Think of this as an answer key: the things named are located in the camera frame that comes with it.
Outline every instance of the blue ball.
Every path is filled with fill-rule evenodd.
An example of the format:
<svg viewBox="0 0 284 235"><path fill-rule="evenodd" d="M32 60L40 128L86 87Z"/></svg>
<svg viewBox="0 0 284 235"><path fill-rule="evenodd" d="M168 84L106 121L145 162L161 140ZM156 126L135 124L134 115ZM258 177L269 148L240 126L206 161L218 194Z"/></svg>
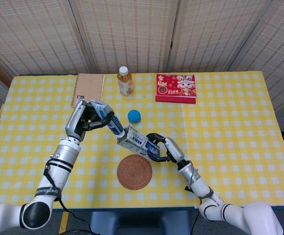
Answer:
<svg viewBox="0 0 284 235"><path fill-rule="evenodd" d="M141 120L141 114L139 113L138 110L131 110L130 112L128 112L128 119L129 122L131 123L137 123Z"/></svg>

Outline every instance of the box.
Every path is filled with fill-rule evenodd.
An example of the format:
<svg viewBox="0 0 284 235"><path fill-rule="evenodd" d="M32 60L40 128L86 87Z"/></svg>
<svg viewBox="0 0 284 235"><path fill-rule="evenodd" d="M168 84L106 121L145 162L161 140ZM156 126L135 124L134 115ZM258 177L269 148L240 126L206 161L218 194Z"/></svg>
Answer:
<svg viewBox="0 0 284 235"><path fill-rule="evenodd" d="M124 131L124 136L117 139L118 145L146 158L149 158L148 154L151 154L155 158L160 157L159 146L149 141L145 135L138 132L131 125L126 127Z"/></svg>
<svg viewBox="0 0 284 235"><path fill-rule="evenodd" d="M157 74L155 101L195 104L194 75Z"/></svg>

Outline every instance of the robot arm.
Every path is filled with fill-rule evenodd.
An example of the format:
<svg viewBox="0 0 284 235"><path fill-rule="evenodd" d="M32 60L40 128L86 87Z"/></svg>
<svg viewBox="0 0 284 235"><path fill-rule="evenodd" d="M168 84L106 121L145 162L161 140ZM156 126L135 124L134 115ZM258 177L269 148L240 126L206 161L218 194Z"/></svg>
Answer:
<svg viewBox="0 0 284 235"><path fill-rule="evenodd" d="M205 219L226 221L251 235L284 235L284 230L270 205L257 201L242 208L224 203L222 198L205 183L192 162L184 159L184 153L173 139L156 133L150 133L147 137L155 144L164 143L167 157L161 159L176 163L178 171L187 182L185 190L193 192L204 200L199 206L199 211Z"/></svg>
<svg viewBox="0 0 284 235"><path fill-rule="evenodd" d="M13 227L35 230L49 222L53 202L61 198L85 132L107 125L113 117L114 112L110 112L101 119L91 103L77 103L66 126L68 137L61 140L54 154L50 155L33 200L22 206L0 203L0 233Z"/></svg>

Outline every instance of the floor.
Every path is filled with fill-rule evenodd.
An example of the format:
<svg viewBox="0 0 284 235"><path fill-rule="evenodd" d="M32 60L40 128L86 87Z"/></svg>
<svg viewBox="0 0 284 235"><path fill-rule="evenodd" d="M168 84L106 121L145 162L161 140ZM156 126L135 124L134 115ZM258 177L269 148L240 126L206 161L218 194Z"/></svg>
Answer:
<svg viewBox="0 0 284 235"><path fill-rule="evenodd" d="M281 128L282 131L284 131L284 112L277 114L277 120L279 123L279 126ZM284 228L284 209L283 210L276 210L274 209L276 216L278 217L281 225ZM87 221L90 220L90 213L89 212L79 212L77 211L76 214L84 219L86 219ZM192 211L192 220L194 220L194 218L197 215L197 210L193 210ZM4 233L2 233L2 235L13 235L13 234L18 234L18 235L56 235L59 232L59 227L60 227L60 223L61 223L61 219L62 219L62 212L61 211L54 211L52 218L50 220L50 222L42 229L39 230L33 230L33 231L29 231L29 230L24 230L24 229L20 229L20 228L14 228L11 230L8 230ZM72 216L69 217L68 219L68 223L67 223L67 230L71 230L71 229L87 229L87 223L84 223L82 221L76 220L74 219ZM225 222L209 222L206 221L205 219L203 219L203 217L199 216L198 220L195 224L194 227L194 231L193 231L194 235L231 235L231 234L235 234L235 235L244 235L245 233L240 231L239 229L226 224Z"/></svg>

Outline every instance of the round coaster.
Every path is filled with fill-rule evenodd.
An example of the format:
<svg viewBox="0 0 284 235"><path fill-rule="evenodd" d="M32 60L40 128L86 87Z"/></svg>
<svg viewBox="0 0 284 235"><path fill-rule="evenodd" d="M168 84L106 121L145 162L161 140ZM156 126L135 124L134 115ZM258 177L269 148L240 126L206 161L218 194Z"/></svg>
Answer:
<svg viewBox="0 0 284 235"><path fill-rule="evenodd" d="M117 177L122 186L130 190L145 187L152 178L152 166L144 157L132 154L118 165Z"/></svg>

